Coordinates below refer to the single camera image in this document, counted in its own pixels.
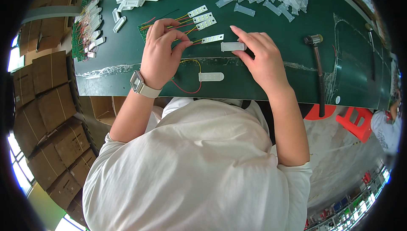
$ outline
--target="green workbench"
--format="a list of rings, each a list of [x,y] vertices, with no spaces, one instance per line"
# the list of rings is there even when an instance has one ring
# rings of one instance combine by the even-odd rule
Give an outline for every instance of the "green workbench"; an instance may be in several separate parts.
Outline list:
[[[206,5],[217,23],[188,36],[192,41],[217,34],[225,34],[224,41],[236,41],[229,25],[247,32],[266,32],[279,48],[288,77],[298,102],[318,103],[318,75],[313,50],[303,43],[307,35],[321,34],[319,46],[326,85],[326,104],[387,109],[390,99],[390,58],[379,37],[374,33],[375,81],[371,79],[372,51],[366,21],[344,0],[309,0],[307,14],[289,23],[284,15],[278,17],[262,3],[240,5],[256,11],[254,17],[233,12],[235,2],[218,8],[218,0],[159,0],[146,1],[140,8],[123,11],[127,20],[118,33],[112,11],[116,0],[100,0],[103,22],[101,36],[106,42],[96,50],[96,57],[75,62],[78,90],[81,96],[125,96],[130,91],[130,77],[139,69],[144,41],[137,26],[153,17],[178,18],[190,10]],[[180,28],[186,31],[194,25]],[[183,53],[183,59],[195,58],[201,62],[202,72],[222,72],[220,82],[203,82],[196,94],[187,94],[168,82],[160,96],[187,96],[197,98],[238,98],[267,100],[266,94],[253,80],[246,66],[230,52],[221,52],[220,41],[193,45]],[[199,66],[194,61],[182,63],[174,81],[185,91],[199,87]]]

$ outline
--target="person in background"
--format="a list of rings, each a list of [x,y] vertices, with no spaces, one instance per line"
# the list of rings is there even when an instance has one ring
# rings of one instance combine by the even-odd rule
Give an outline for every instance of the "person in background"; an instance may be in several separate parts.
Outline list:
[[[150,27],[139,73],[156,90],[175,75],[187,35],[161,19]],[[307,218],[310,155],[283,61],[266,33],[231,30],[253,51],[234,51],[266,92],[277,158],[259,106],[173,98],[145,133],[154,99],[131,90],[83,189],[86,223],[109,230],[300,231]],[[181,42],[171,49],[176,39]]]
[[[388,169],[393,169],[399,150],[401,136],[401,94],[397,90],[397,100],[391,105],[390,113],[384,110],[374,112],[370,126],[385,153],[383,162]]]

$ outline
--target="window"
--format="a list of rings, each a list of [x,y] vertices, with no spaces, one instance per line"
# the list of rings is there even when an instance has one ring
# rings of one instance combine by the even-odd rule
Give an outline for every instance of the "window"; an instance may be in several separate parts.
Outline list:
[[[34,176],[27,166],[24,154],[18,146],[14,134],[10,133],[10,136],[7,139],[10,144],[10,158],[15,176],[17,177],[21,189],[27,195],[35,182]]]
[[[18,46],[18,38],[14,38],[13,43],[11,44],[11,51],[10,51],[10,60],[8,61],[8,69],[7,71],[13,71],[24,66],[24,55],[20,57],[20,48]]]
[[[74,221],[69,217],[68,214],[61,219],[55,231],[85,231],[87,230],[84,226]]]

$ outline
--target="black wire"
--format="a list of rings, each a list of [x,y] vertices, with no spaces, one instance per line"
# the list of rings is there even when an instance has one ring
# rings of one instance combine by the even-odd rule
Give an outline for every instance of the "black wire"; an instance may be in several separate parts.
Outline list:
[[[160,20],[161,18],[164,18],[164,17],[170,15],[171,13],[176,12],[177,10],[179,10],[179,9],[176,9],[176,10],[174,10],[174,11],[171,11],[170,13],[168,13],[168,14],[166,14],[166,15],[160,17],[159,19],[156,19],[156,20],[154,20],[153,22],[150,22],[150,23],[154,23],[155,21]]]

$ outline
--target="led chip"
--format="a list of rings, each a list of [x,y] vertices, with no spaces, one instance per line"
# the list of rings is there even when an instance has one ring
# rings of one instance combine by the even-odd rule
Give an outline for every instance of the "led chip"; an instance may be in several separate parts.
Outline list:
[[[206,27],[209,27],[214,24],[216,24],[216,20],[214,18],[208,19],[206,21],[203,21],[202,23],[197,24],[197,28],[198,28],[198,30],[202,30],[202,29],[205,29]]]
[[[193,18],[195,24],[206,21],[208,19],[213,19],[212,12],[206,13],[204,15],[199,15],[199,16]]]
[[[214,42],[214,41],[218,41],[218,40],[223,40],[223,37],[224,37],[224,34],[206,37],[206,38],[202,39],[201,44],[208,43],[208,42]]]
[[[190,12],[188,12],[188,15],[190,18],[195,17],[196,15],[199,15],[203,12],[206,12],[208,10],[208,8],[206,7],[206,5],[202,5],[201,7],[195,9],[195,10],[191,10]]]

